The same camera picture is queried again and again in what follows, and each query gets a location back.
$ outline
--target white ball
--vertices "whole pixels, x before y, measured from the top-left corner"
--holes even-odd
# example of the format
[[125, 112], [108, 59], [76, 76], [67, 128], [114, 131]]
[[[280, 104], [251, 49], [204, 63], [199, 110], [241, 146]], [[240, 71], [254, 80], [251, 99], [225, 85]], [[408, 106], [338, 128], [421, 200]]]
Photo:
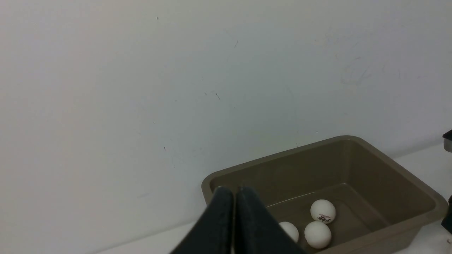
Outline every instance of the white ball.
[[300, 234], [298, 233], [297, 227], [295, 227], [292, 223], [283, 221], [280, 222], [279, 225], [282, 227], [282, 229], [294, 240], [295, 242], [298, 241], [298, 237]]
[[323, 249], [331, 241], [331, 231], [327, 225], [319, 221], [309, 223], [305, 228], [306, 242], [315, 249]]
[[319, 199], [311, 206], [311, 216], [315, 221], [330, 224], [336, 218], [336, 208], [330, 201]]

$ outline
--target white table surface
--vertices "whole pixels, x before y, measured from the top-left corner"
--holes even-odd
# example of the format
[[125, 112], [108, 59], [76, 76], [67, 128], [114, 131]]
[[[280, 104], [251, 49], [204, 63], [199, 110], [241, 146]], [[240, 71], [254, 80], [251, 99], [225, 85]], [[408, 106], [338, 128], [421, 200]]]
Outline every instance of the white table surface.
[[[442, 144], [395, 159], [445, 199], [452, 195], [452, 154]], [[98, 254], [167, 254], [188, 233], [194, 222], [146, 237]], [[421, 229], [410, 247], [397, 254], [449, 254], [447, 243], [452, 236], [435, 222]]]

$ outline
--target plastic tub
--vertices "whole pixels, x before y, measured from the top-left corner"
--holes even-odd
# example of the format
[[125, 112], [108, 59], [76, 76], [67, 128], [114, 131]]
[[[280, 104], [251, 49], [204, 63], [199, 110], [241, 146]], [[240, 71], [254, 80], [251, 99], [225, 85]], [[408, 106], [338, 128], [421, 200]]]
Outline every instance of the plastic tub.
[[[207, 176], [206, 203], [217, 186], [255, 188], [277, 221], [300, 232], [308, 253], [388, 254], [408, 247], [420, 228], [442, 219], [446, 200], [378, 149], [354, 136], [339, 136], [243, 163]], [[336, 219], [325, 249], [313, 249], [303, 231], [311, 204], [331, 201]]]

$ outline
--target white wall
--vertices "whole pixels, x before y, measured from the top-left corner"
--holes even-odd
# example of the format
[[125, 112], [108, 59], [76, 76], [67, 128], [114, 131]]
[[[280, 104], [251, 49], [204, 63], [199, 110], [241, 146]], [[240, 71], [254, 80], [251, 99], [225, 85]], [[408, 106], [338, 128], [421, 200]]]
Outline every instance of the white wall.
[[0, 1], [0, 253], [194, 220], [209, 173], [452, 126], [449, 0]]

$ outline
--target black object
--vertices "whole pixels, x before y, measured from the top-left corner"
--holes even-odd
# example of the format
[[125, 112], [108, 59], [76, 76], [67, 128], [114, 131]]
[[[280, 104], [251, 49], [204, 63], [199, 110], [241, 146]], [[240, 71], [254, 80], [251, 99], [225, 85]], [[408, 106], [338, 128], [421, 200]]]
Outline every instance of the black object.
[[306, 254], [283, 231], [252, 188], [241, 187], [236, 199], [235, 253]]
[[212, 202], [172, 254], [231, 254], [234, 195], [218, 187]]
[[444, 134], [443, 138], [448, 139], [448, 140], [452, 140], [452, 130], [450, 130], [446, 134]]
[[449, 199], [449, 211], [446, 217], [441, 222], [441, 225], [452, 234], [452, 197]]
[[250, 187], [234, 196], [226, 187], [215, 189], [212, 200], [193, 229], [171, 254], [230, 254], [234, 236], [237, 254], [306, 254], [279, 226]]

